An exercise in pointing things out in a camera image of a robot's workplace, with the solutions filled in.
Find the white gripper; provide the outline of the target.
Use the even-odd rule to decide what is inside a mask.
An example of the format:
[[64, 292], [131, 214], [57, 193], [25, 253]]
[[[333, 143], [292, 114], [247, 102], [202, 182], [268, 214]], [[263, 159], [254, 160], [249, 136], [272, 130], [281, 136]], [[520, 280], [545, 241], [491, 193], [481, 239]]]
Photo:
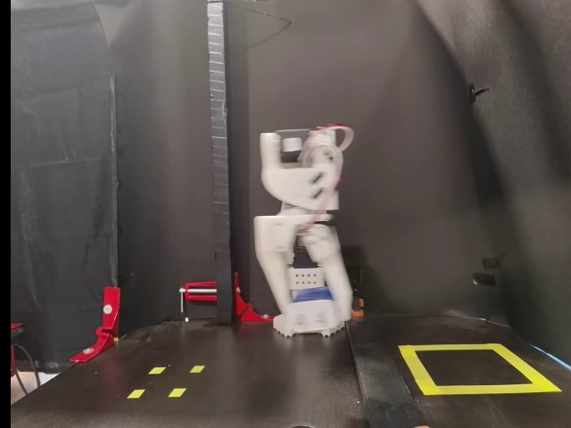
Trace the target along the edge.
[[299, 235], [305, 239], [311, 259], [322, 268], [340, 320], [352, 319], [352, 287], [338, 237], [327, 225], [310, 224], [314, 219], [312, 214], [293, 214], [257, 216], [253, 220], [256, 257], [279, 309], [273, 319], [273, 328], [279, 333], [294, 331], [286, 254], [293, 251]]

